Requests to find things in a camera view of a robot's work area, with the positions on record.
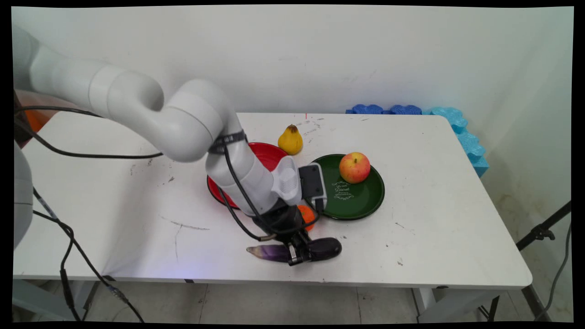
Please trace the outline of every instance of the red plate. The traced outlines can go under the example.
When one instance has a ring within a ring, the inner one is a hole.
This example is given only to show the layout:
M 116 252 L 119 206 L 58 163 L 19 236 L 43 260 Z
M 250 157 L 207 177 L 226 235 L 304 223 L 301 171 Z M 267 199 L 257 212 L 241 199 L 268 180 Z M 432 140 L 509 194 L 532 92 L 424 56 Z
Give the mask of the red plate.
M 287 152 L 280 149 L 278 146 L 274 146 L 268 143 L 248 143 L 252 152 L 258 157 L 258 160 L 268 169 L 269 171 L 273 171 L 276 166 L 278 165 L 280 159 L 287 156 Z M 218 186 L 215 182 L 207 176 L 207 188 L 211 195 L 218 200 L 221 204 L 223 203 L 223 199 L 221 198 L 221 194 L 219 193 Z M 228 199 L 229 205 L 232 206 L 234 209 L 239 209 L 235 203 L 233 203 L 232 199 L 229 197 L 227 193 L 225 193 L 226 199 Z

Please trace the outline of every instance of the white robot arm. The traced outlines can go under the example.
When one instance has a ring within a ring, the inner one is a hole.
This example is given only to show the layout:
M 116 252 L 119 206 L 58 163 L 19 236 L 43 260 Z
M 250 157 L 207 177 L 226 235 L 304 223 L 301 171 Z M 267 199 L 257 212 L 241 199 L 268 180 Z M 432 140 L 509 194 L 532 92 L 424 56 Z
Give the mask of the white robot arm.
M 231 141 L 234 136 L 243 136 L 242 127 L 227 96 L 212 83 L 188 81 L 165 103 L 163 90 L 151 77 L 103 61 L 69 59 L 14 25 L 12 58 L 15 88 L 59 97 L 116 121 L 178 162 L 200 160 L 209 151 L 205 168 L 210 178 L 267 233 L 274 228 L 267 227 L 257 215 L 266 214 L 262 217 L 270 217 L 270 222 L 292 217 L 282 227 L 289 231 L 303 224 L 298 210 L 295 214 L 282 213 L 293 206 L 296 210 L 301 200 L 299 170 L 292 157 L 285 157 L 271 173 L 246 140 Z M 230 141 L 218 145 L 222 140 Z M 231 175 L 224 147 L 229 152 L 231 170 L 256 211 Z M 277 235 L 277 240 L 285 243 L 292 238 L 291 233 Z

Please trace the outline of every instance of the light blue foam block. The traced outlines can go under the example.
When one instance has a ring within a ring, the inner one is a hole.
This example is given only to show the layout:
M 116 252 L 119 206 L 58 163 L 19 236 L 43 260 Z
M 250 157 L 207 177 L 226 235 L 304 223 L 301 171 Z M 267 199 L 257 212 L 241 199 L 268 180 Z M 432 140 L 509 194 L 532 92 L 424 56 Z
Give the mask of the light blue foam block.
M 490 167 L 490 165 L 487 164 L 487 161 L 484 157 L 481 157 L 478 161 L 472 163 L 472 165 L 479 177 L 485 174 L 487 169 Z
M 479 144 L 479 138 L 476 135 L 471 134 L 467 129 L 463 128 L 462 133 L 455 134 L 465 154 L 472 163 L 476 163 L 486 152 L 486 149 Z
M 462 133 L 464 128 L 467 127 L 467 120 L 463 118 L 463 113 L 456 108 L 452 107 L 434 107 L 431 109 L 431 115 L 440 115 L 445 117 L 451 128 L 455 133 Z

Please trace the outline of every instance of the green plate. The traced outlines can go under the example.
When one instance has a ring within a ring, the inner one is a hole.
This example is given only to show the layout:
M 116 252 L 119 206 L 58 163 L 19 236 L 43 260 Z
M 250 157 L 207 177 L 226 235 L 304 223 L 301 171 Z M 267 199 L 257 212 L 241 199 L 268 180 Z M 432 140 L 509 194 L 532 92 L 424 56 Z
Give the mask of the green plate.
M 321 165 L 327 206 L 323 215 L 336 220 L 352 221 L 373 214 L 384 200 L 384 181 L 372 166 L 365 181 L 349 184 L 339 174 L 339 163 L 343 154 L 322 156 L 313 162 Z

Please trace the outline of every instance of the black cable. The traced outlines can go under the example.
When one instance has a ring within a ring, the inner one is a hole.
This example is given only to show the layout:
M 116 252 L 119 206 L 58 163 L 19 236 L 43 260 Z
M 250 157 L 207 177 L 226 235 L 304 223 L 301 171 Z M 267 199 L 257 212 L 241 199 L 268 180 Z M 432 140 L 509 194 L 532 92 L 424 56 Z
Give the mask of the black cable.
M 67 257 L 69 256 L 69 253 L 71 251 L 71 244 L 75 245 L 75 247 L 77 248 L 77 250 L 79 251 L 81 256 L 84 258 L 87 265 L 91 268 L 91 270 L 96 275 L 96 277 L 108 288 L 108 290 L 114 296 L 116 296 L 118 299 L 120 299 L 124 303 L 126 303 L 130 307 L 130 309 L 132 309 L 132 311 L 136 314 L 136 317 L 138 317 L 140 322 L 144 323 L 144 320 L 142 319 L 142 317 L 140 316 L 138 311 L 134 308 L 134 306 L 130 303 L 130 301 L 126 298 L 126 296 L 124 296 L 124 294 L 118 288 L 113 287 L 108 282 L 106 282 L 104 277 L 98 273 L 98 271 L 95 269 L 93 264 L 90 262 L 89 258 L 87 257 L 87 255 L 85 254 L 83 249 L 81 249 L 81 246 L 79 245 L 77 240 L 75 240 L 74 235 L 73 235 L 73 229 L 71 227 L 69 227 L 69 225 L 67 225 L 59 220 L 59 218 L 55 215 L 53 210 L 49 207 L 49 205 L 45 202 L 45 200 L 40 196 L 40 194 L 36 191 L 36 189 L 34 187 L 33 187 L 33 194 L 38 199 L 39 203 L 45 208 L 45 210 L 49 214 L 51 214 L 51 216 L 47 216 L 47 215 L 42 214 L 36 210 L 33 210 L 33 213 L 35 215 L 41 216 L 41 217 L 46 218 L 52 222 L 57 223 L 70 239 L 69 247 L 67 248 L 67 252 L 65 254 L 65 257 L 63 258 L 63 261 L 61 262 L 60 274 L 61 274 L 61 282 L 63 284 L 63 294 L 64 294 L 65 300 L 67 302 L 67 305 L 69 306 L 69 308 L 71 309 L 71 312 L 73 313 L 73 317 L 75 318 L 75 320 L 81 321 L 81 319 L 79 318 L 79 315 L 77 314 L 77 311 L 75 310 L 75 302 L 73 300 L 73 294 L 71 293 L 71 288 L 69 286 L 69 280 L 67 278 L 67 272 L 65 271 L 65 261 L 67 260 Z
M 234 179 L 234 181 L 236 182 L 236 185 L 238 185 L 238 188 L 240 189 L 240 192 L 242 192 L 242 195 L 244 196 L 244 199 L 246 199 L 246 202 L 248 203 L 248 205 L 250 206 L 250 208 L 252 209 L 252 211 L 254 212 L 254 215 L 268 228 L 268 230 L 274 234 L 289 234 L 289 233 L 293 233 L 296 232 L 300 229 L 303 229 L 305 227 L 309 227 L 311 225 L 313 225 L 314 223 L 316 223 L 319 218 L 321 217 L 321 214 L 319 212 L 317 212 L 317 215 L 315 216 L 315 219 L 305 223 L 299 227 L 296 228 L 292 228 L 292 229 L 285 229 L 283 231 L 279 231 L 277 229 L 274 229 L 270 224 L 268 224 L 264 218 L 262 216 L 260 216 L 260 213 L 258 212 L 258 210 L 256 209 L 256 206 L 254 206 L 254 204 L 252 203 L 252 201 L 250 200 L 250 197 L 248 196 L 248 194 L 246 193 L 246 191 L 244 190 L 244 187 L 242 186 L 242 183 L 240 182 L 240 180 L 238 179 L 238 177 L 236 176 L 236 172 L 233 169 L 232 166 L 232 161 L 229 158 L 229 151 L 228 151 L 228 146 L 225 145 L 223 147 L 223 154 L 225 155 L 225 160 L 228 163 L 228 169 L 229 172 L 232 174 L 232 177 Z
M 144 323 L 144 320 L 142 319 L 142 317 L 140 316 L 140 313 L 138 313 L 138 311 L 134 308 L 134 305 L 132 305 L 132 303 L 127 300 L 126 304 L 130 307 L 130 309 L 134 312 L 134 314 L 138 317 L 138 320 L 140 320 L 141 323 Z
M 550 288 L 549 302 L 546 305 L 545 309 L 542 310 L 542 312 L 540 314 L 538 314 L 538 316 L 536 318 L 534 318 L 534 321 L 538 321 L 538 319 L 540 319 L 543 315 L 545 315 L 546 311 L 548 311 L 550 306 L 552 305 L 552 297 L 555 294 L 556 282 L 559 280 L 560 273 L 565 268 L 565 264 L 567 264 L 567 260 L 569 259 L 569 239 L 571 237 L 571 223 L 569 223 L 569 231 L 567 232 L 567 239 L 565 240 L 565 259 L 563 260 L 563 263 L 560 265 L 559 271 L 556 272 L 555 279 L 552 281 L 552 287 Z
M 223 193 L 223 190 L 220 189 L 219 186 L 218 186 L 218 190 L 219 190 L 219 194 L 221 195 L 221 198 L 223 199 L 223 202 L 228 207 L 229 213 L 232 214 L 233 219 L 241 227 L 241 229 L 244 230 L 244 232 L 246 234 L 248 234 L 249 237 L 251 237 L 252 239 L 258 240 L 258 241 L 268 241 L 268 240 L 272 240 L 276 237 L 276 234 L 267 235 L 265 237 L 258 237 L 257 235 L 254 235 L 252 232 L 248 231 L 248 229 L 244 226 L 244 224 L 242 224 L 242 222 L 240 221 L 240 219 L 238 218 L 236 213 L 234 213 L 232 206 L 229 204 L 228 200 L 226 199 L 226 197 Z
M 18 109 L 16 109 L 14 111 L 14 115 L 17 115 L 18 113 L 20 113 L 22 111 L 27 111 L 27 110 L 31 110 L 31 109 L 73 112 L 73 113 L 79 113 L 79 114 L 85 114 L 85 115 L 90 115 L 90 116 L 96 116 L 98 118 L 103 118 L 102 116 L 99 116 L 95 113 L 92 113 L 89 111 L 83 111 L 81 109 L 70 108 L 70 107 L 60 107 L 60 106 L 43 106 L 43 105 L 32 105 L 32 106 L 19 107 Z
M 100 155 L 100 154 L 83 154 L 83 153 L 73 153 L 73 152 L 63 151 L 63 150 L 57 149 L 53 145 L 49 144 L 46 140 L 44 140 L 36 132 L 32 131 L 29 127 L 27 127 L 24 123 L 22 123 L 16 119 L 14 120 L 14 123 L 17 126 L 19 126 L 20 128 L 22 128 L 24 131 L 26 131 L 28 134 L 30 134 L 32 137 L 34 137 L 36 140 L 38 140 L 39 143 L 41 143 L 43 146 L 45 146 L 46 148 L 50 149 L 51 151 L 53 151 L 55 153 L 61 154 L 61 155 L 72 156 L 72 157 L 86 157 L 86 158 L 90 158 L 90 159 L 150 159 L 153 157 L 158 157 L 158 156 L 163 155 L 160 152 L 156 153 L 156 154 L 151 154 L 151 155 Z

